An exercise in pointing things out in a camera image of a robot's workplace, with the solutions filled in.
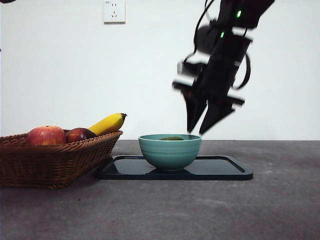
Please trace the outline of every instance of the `white wall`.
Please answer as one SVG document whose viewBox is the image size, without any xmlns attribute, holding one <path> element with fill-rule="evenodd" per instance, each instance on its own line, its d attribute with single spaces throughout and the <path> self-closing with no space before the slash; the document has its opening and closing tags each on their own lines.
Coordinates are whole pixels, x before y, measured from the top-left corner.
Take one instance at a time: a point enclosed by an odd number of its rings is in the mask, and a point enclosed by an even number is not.
<svg viewBox="0 0 320 240">
<path fill-rule="evenodd" d="M 102 0 L 2 4 L 1 136 L 89 127 L 117 112 L 128 115 L 121 139 L 185 133 L 185 102 L 171 84 L 204 2 L 126 0 L 120 25 L 102 23 Z M 248 33 L 250 81 L 230 92 L 245 104 L 203 139 L 320 140 L 319 13 L 319 0 L 276 0 Z M 244 73 L 243 64 L 236 83 Z"/>
</svg>

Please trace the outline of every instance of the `robotic arm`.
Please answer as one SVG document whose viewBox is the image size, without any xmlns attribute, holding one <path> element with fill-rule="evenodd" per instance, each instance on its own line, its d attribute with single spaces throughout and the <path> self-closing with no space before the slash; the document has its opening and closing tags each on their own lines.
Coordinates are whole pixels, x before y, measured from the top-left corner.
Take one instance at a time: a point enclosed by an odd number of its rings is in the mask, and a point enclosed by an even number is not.
<svg viewBox="0 0 320 240">
<path fill-rule="evenodd" d="M 245 37 L 248 29 L 257 27 L 260 16 L 275 0 L 221 0 L 218 19 L 199 28 L 202 13 L 194 34 L 194 52 L 178 63 L 178 74 L 194 77 L 192 85 L 173 81 L 172 86 L 183 94 L 187 111 L 187 131 L 191 132 L 208 105 L 199 133 L 204 134 L 221 119 L 234 112 L 233 104 L 242 106 L 244 100 L 228 96 L 230 88 L 240 89 L 250 78 L 250 59 L 247 49 L 252 42 Z M 243 35 L 234 34 L 233 27 L 243 28 Z M 188 58 L 200 51 L 209 55 L 207 63 L 190 63 Z M 243 58 L 246 58 L 246 74 L 242 84 L 234 87 L 234 81 Z"/>
</svg>

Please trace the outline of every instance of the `black tray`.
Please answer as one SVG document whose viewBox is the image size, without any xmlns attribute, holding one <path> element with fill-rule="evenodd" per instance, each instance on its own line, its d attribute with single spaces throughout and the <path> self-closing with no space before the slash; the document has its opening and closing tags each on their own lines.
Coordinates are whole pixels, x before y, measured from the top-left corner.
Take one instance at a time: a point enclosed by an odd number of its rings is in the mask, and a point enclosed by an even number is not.
<svg viewBox="0 0 320 240">
<path fill-rule="evenodd" d="M 230 156 L 197 156 L 179 171 L 161 171 L 143 156 L 119 155 L 95 171 L 101 180 L 251 180 L 252 170 Z"/>
</svg>

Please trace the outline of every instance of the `banana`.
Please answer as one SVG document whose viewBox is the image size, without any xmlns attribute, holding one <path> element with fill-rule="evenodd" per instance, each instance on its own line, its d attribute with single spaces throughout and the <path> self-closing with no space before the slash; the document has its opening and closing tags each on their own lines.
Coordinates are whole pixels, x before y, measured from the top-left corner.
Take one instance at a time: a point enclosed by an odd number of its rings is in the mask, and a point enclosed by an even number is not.
<svg viewBox="0 0 320 240">
<path fill-rule="evenodd" d="M 111 114 L 88 129 L 94 132 L 97 136 L 116 132 L 124 124 L 126 116 L 127 114 L 125 113 Z"/>
</svg>

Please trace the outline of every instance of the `wicker basket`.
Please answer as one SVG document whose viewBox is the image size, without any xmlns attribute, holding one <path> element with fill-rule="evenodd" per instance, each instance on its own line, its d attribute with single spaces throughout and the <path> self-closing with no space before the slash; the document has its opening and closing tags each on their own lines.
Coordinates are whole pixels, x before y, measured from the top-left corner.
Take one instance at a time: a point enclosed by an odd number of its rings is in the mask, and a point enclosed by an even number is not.
<svg viewBox="0 0 320 240">
<path fill-rule="evenodd" d="M 122 133 L 116 131 L 82 141 L 47 146 L 26 144 L 27 133 L 0 137 L 0 186 L 67 187 L 109 158 Z"/>
</svg>

